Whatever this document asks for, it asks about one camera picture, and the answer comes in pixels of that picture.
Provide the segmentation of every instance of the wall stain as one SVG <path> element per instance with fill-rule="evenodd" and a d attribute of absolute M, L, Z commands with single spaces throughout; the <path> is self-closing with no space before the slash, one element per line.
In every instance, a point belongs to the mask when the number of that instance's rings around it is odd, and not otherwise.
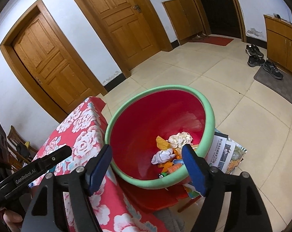
<path fill-rule="evenodd" d="M 248 30 L 247 33 L 253 34 L 253 35 L 259 36 L 259 37 L 264 37 L 263 33 L 257 31 L 255 28 L 250 28 L 250 30 Z"/>
<path fill-rule="evenodd" d="M 121 74 L 121 72 L 119 72 L 119 71 L 115 71 L 115 73 L 114 73 L 111 77 L 105 79 L 105 80 L 102 82 L 103 86 L 106 85 L 108 82 L 112 81 L 112 80 L 113 80 L 115 77 L 117 77 L 119 74 Z"/>

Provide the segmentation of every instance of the red floral fabric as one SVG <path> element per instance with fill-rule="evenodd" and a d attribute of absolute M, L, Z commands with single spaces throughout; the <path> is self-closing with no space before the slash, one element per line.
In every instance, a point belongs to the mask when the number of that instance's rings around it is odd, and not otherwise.
<path fill-rule="evenodd" d="M 104 144 L 107 128 L 107 122 L 101 113 L 104 106 L 105 103 L 100 98 L 87 98 L 49 136 L 34 159 L 68 145 L 72 148 L 72 155 L 56 166 L 54 174 L 67 174 L 78 166 L 84 166 L 90 158 L 97 156 Z M 31 185 L 39 185 L 43 177 L 36 179 Z M 103 232 L 167 232 L 159 219 L 130 204 L 111 168 L 106 172 L 99 191 L 90 197 L 90 202 Z M 70 232 L 76 232 L 68 193 L 64 193 L 64 204 Z"/>

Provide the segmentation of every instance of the human hand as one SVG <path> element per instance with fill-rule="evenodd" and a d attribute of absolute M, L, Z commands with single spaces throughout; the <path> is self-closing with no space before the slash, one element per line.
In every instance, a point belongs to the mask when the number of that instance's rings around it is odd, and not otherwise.
<path fill-rule="evenodd" d="M 3 219 L 12 232 L 20 232 L 22 217 L 21 215 L 11 211 L 5 210 Z"/>

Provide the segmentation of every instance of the shoe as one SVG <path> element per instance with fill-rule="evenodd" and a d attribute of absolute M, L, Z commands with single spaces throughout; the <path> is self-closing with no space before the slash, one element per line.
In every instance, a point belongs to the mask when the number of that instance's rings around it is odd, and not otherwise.
<path fill-rule="evenodd" d="M 283 79 L 283 74 L 281 74 L 277 67 L 269 60 L 266 60 L 266 62 L 263 64 L 263 69 L 271 74 L 272 77 L 276 79 Z"/>
<path fill-rule="evenodd" d="M 263 58 L 258 58 L 256 56 L 250 55 L 247 64 L 250 67 L 255 67 L 255 66 L 263 66 L 265 63 L 265 60 Z"/>
<path fill-rule="evenodd" d="M 258 48 L 258 46 L 252 45 L 252 47 L 255 50 L 255 52 L 258 55 L 258 57 L 264 57 L 264 54 L 260 51 L 260 49 Z"/>
<path fill-rule="evenodd" d="M 246 45 L 246 49 L 245 49 L 246 53 L 249 56 L 256 56 L 256 57 L 264 57 L 263 53 L 260 52 L 259 48 L 255 45 Z"/>

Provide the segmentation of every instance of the blue gripper pad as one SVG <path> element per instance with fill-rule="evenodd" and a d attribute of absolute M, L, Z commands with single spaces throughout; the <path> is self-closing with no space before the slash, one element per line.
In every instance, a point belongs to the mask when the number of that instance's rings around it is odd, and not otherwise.
<path fill-rule="evenodd" d="M 91 158 L 85 166 L 87 172 L 85 181 L 87 186 L 88 196 L 97 192 L 101 186 L 103 178 L 108 170 L 109 164 L 112 161 L 113 153 L 110 145 L 104 145 L 96 157 Z"/>
<path fill-rule="evenodd" d="M 204 158 L 198 157 L 190 145 L 182 148 L 182 158 L 192 180 L 193 186 L 203 197 L 209 188 L 209 166 Z"/>

